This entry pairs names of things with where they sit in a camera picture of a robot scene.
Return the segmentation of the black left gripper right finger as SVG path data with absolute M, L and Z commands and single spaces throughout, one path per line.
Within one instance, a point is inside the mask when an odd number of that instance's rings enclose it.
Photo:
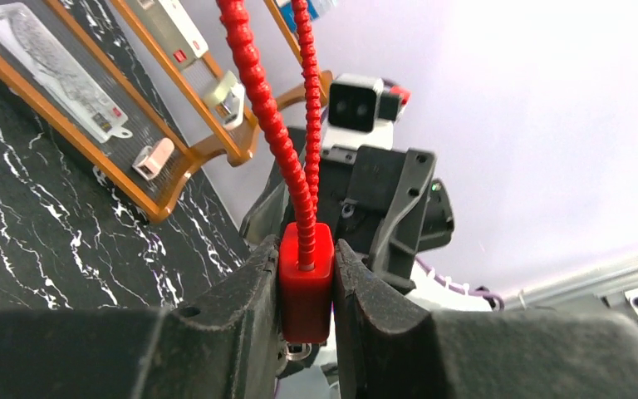
M 429 311 L 336 245 L 344 398 L 638 398 L 638 327 L 613 312 Z

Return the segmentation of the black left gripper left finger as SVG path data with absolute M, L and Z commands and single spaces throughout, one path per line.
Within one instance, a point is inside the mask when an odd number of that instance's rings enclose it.
M 0 398 L 269 398 L 278 243 L 178 310 L 0 311 Z

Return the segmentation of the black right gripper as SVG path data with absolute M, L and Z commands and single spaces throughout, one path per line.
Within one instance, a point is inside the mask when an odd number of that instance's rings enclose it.
M 364 265 L 402 294 L 411 280 L 434 176 L 434 153 L 385 150 L 324 150 L 320 162 L 318 219 L 335 240 L 345 240 Z M 243 217 L 239 233 L 249 246 L 281 236 L 291 203 L 287 183 L 273 161 L 263 191 Z

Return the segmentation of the red cable padlock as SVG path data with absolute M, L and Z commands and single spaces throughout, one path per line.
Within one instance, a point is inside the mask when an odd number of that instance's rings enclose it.
M 306 156 L 300 161 L 254 45 L 242 1 L 219 1 L 241 82 L 265 140 L 287 184 L 295 220 L 282 236 L 278 277 L 282 334 L 289 343 L 320 343 L 330 334 L 334 244 L 331 231 L 317 220 L 321 153 L 321 71 L 311 16 L 305 1 L 291 3 L 297 25 L 306 100 Z

